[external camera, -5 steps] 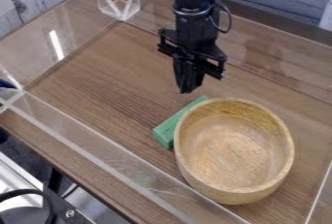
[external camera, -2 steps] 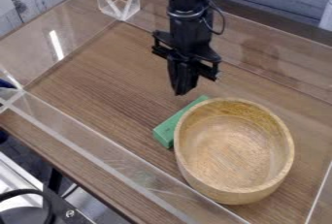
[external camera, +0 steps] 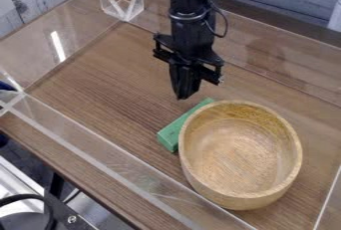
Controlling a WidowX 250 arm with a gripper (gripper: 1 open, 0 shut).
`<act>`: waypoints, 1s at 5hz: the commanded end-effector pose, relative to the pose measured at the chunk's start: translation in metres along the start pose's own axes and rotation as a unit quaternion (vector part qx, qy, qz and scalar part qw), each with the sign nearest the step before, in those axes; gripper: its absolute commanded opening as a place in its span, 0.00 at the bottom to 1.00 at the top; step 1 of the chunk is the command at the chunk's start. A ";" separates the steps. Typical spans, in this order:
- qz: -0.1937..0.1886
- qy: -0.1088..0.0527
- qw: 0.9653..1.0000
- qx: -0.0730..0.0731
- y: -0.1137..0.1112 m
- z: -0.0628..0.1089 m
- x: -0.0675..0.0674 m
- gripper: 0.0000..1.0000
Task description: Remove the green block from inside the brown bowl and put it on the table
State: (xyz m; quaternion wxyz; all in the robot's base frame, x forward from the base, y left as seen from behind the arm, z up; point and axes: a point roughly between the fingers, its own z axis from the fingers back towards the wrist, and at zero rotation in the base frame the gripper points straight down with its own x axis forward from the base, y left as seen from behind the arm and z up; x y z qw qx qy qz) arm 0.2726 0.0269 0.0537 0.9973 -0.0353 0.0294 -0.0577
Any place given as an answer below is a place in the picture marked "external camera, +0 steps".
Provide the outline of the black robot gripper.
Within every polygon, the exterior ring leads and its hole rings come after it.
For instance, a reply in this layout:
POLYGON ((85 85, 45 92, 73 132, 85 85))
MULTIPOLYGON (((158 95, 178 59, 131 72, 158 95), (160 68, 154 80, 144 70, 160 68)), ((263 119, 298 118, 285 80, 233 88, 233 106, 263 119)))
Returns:
POLYGON ((223 59, 212 50, 215 14, 170 13, 170 33, 155 33, 154 55, 170 65, 170 82, 179 100, 199 89, 200 81, 220 82, 223 59))

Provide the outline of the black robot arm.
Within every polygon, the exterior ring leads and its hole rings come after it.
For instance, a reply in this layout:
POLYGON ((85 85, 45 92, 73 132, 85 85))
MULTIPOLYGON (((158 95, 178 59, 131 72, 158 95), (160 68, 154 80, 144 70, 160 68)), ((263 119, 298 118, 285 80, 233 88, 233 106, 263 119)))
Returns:
POLYGON ((212 0, 170 0, 170 34, 154 34, 154 56, 170 65, 170 82, 175 97, 186 100, 199 90, 200 81, 220 83, 223 59, 212 50, 215 14, 222 15, 212 0))

